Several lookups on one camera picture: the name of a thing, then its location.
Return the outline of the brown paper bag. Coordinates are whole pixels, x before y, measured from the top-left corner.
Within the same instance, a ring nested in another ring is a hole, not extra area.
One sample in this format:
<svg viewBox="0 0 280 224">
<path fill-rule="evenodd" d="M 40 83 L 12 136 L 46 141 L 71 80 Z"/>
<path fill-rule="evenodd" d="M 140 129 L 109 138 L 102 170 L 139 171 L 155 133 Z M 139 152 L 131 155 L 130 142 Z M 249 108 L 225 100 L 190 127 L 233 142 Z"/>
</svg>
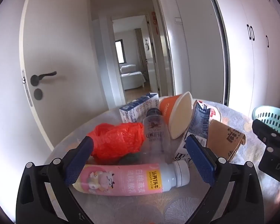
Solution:
<svg viewBox="0 0 280 224">
<path fill-rule="evenodd" d="M 231 162 L 241 145 L 245 145 L 245 134 L 219 121 L 211 120 L 208 128 L 206 147 L 217 157 Z"/>
</svg>

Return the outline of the white panda paper cup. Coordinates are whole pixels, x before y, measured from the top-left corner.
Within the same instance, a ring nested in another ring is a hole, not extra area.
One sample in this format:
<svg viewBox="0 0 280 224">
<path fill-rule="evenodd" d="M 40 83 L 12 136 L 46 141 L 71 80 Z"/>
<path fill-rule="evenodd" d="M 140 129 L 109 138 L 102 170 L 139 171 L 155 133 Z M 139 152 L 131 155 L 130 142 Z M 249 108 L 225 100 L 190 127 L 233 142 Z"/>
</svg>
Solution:
<svg viewBox="0 0 280 224">
<path fill-rule="evenodd" d="M 210 110 L 209 120 L 216 120 L 218 122 L 222 122 L 222 114 L 219 109 L 215 106 L 211 106 L 210 104 L 203 102 L 202 100 L 196 100 L 194 105 L 201 106 L 202 109 Z"/>
</svg>

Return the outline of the dark blue milk carton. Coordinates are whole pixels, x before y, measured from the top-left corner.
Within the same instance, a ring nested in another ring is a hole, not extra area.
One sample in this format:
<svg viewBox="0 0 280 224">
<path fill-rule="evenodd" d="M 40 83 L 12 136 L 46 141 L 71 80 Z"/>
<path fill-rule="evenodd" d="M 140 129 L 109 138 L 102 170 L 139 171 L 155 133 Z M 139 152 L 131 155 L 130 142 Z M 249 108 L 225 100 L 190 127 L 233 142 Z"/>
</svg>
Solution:
<svg viewBox="0 0 280 224">
<path fill-rule="evenodd" d="M 174 154 L 174 160 L 185 160 L 188 165 L 192 159 L 186 149 L 186 139 L 189 135 L 194 135 L 198 142 L 206 147 L 208 138 L 208 128 L 210 119 L 210 107 L 202 101 L 195 101 L 190 124 L 185 131 L 181 143 Z"/>
</svg>

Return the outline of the red plastic bag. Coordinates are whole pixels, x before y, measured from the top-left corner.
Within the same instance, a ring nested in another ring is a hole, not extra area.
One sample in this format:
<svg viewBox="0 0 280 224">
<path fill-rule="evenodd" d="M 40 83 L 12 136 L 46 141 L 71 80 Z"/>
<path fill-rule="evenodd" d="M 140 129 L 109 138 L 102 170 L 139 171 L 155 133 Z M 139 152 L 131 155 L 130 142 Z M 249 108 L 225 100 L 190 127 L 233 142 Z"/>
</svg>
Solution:
<svg viewBox="0 0 280 224">
<path fill-rule="evenodd" d="M 91 156 L 95 162 L 113 164 L 127 154 L 140 151 L 144 142 L 144 125 L 140 122 L 118 125 L 101 123 L 87 136 L 94 142 Z"/>
</svg>

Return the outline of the clear plastic bottle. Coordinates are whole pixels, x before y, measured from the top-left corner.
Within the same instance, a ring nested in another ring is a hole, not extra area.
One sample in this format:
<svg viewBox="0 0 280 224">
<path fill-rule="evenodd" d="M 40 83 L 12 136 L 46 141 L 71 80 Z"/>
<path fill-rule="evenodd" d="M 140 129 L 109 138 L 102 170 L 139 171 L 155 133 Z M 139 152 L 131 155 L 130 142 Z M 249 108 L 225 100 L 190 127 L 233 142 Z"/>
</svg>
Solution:
<svg viewBox="0 0 280 224">
<path fill-rule="evenodd" d="M 158 108 L 148 110 L 144 125 L 144 142 L 141 146 L 142 163 L 170 163 L 171 139 L 168 126 Z"/>
</svg>

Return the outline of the pink yogurt drink bottle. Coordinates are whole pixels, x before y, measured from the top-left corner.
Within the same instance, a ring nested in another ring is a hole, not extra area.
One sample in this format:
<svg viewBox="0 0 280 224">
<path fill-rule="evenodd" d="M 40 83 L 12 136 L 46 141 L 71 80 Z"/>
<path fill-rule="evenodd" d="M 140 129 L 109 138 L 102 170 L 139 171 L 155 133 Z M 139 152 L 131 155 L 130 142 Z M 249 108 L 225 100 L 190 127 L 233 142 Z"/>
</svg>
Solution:
<svg viewBox="0 0 280 224">
<path fill-rule="evenodd" d="M 90 165 L 82 169 L 73 187 L 104 196 L 142 196 L 168 192 L 190 182 L 184 160 L 140 165 Z"/>
</svg>

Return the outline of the white blue milk carton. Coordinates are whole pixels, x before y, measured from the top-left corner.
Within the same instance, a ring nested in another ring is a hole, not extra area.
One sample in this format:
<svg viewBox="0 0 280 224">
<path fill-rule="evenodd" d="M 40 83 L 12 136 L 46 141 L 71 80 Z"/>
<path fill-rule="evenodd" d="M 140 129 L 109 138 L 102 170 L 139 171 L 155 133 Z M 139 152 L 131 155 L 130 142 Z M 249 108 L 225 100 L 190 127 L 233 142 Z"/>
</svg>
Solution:
<svg viewBox="0 0 280 224">
<path fill-rule="evenodd" d="M 148 93 L 119 108 L 123 123 L 142 122 L 151 108 L 159 107 L 158 93 Z"/>
</svg>

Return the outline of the white bedroom door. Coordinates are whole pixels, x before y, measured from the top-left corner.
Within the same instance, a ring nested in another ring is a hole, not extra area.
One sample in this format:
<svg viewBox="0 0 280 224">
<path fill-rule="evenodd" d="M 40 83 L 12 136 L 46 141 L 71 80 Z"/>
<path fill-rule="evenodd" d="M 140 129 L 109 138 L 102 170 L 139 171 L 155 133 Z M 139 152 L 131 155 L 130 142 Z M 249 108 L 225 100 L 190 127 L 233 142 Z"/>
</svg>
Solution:
<svg viewBox="0 0 280 224">
<path fill-rule="evenodd" d="M 31 111 L 50 149 L 107 111 L 90 0 L 25 0 L 19 54 Z M 54 71 L 31 85 L 32 75 Z"/>
</svg>

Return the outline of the mint green laundry basket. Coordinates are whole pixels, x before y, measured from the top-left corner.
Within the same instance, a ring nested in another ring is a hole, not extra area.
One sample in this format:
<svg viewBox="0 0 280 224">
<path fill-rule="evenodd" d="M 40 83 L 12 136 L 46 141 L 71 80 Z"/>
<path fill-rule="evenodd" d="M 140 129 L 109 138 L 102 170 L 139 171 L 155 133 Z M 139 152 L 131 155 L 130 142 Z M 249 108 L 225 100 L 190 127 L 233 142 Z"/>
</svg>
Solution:
<svg viewBox="0 0 280 224">
<path fill-rule="evenodd" d="M 259 106 L 253 109 L 252 119 L 258 119 L 280 133 L 280 108 Z"/>
</svg>

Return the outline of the white wardrobe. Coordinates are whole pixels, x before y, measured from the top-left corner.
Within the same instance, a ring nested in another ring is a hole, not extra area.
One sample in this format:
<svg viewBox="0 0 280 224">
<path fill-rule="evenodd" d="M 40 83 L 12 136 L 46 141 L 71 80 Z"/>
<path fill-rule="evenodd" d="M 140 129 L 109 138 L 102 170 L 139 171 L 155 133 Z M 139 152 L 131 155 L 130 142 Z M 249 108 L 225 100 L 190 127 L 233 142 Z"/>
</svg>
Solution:
<svg viewBox="0 0 280 224">
<path fill-rule="evenodd" d="M 229 107 L 280 108 L 280 15 L 273 0 L 216 0 L 230 56 Z"/>
</svg>

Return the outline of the distant white bed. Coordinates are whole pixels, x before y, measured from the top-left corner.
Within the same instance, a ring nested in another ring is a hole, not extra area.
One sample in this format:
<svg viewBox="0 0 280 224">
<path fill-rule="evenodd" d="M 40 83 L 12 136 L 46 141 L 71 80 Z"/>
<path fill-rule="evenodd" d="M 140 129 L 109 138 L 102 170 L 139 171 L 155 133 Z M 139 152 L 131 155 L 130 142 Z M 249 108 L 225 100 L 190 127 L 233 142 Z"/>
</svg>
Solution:
<svg viewBox="0 0 280 224">
<path fill-rule="evenodd" d="M 120 68 L 122 87 L 126 90 L 144 87 L 146 82 L 144 75 L 138 71 L 136 65 L 129 64 Z"/>
</svg>

